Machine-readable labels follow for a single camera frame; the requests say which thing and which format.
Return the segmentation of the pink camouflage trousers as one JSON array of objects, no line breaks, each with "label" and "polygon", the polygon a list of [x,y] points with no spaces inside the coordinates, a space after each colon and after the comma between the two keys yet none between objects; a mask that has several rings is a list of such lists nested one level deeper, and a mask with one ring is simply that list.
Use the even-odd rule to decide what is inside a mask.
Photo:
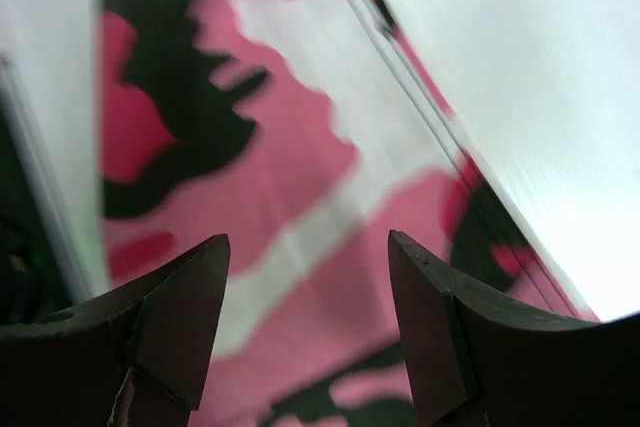
[{"label": "pink camouflage trousers", "polygon": [[103,0],[112,282],[224,234],[193,426],[410,426],[387,238],[591,319],[452,131],[384,0]]}]

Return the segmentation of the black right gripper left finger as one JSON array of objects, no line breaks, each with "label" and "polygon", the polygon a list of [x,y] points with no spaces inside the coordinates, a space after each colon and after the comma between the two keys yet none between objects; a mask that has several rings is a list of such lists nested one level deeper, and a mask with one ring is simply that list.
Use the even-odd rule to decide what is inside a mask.
[{"label": "black right gripper left finger", "polygon": [[229,263],[230,241],[215,235],[99,297],[2,327],[2,425],[187,425]]}]

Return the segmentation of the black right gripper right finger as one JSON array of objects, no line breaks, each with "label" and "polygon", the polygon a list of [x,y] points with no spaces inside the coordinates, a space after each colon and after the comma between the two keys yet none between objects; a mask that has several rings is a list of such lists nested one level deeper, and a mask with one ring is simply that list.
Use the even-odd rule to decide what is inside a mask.
[{"label": "black right gripper right finger", "polygon": [[503,294],[391,231],[396,316],[421,426],[635,426],[639,319],[594,323]]}]

